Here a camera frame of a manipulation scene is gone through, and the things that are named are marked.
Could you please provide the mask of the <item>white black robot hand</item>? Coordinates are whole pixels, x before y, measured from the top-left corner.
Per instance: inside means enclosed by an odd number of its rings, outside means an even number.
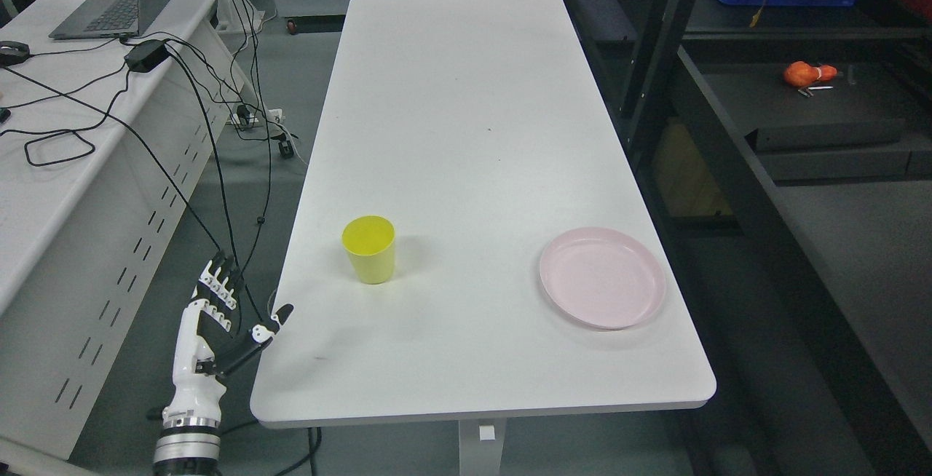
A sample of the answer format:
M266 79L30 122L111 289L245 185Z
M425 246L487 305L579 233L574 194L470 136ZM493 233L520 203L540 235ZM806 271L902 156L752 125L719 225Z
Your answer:
M235 261L222 250L197 276L178 327L174 395L161 412L166 429L218 427L227 378L267 348L293 313L293 304L284 304L266 322L236 333L232 317L239 308L242 284Z

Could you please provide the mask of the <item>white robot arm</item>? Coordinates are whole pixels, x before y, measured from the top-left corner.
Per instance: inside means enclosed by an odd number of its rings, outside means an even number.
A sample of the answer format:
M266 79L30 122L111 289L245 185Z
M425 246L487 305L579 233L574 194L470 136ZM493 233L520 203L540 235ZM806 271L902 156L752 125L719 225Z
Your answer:
M219 421L176 417L163 422L152 462L154 475L219 475Z

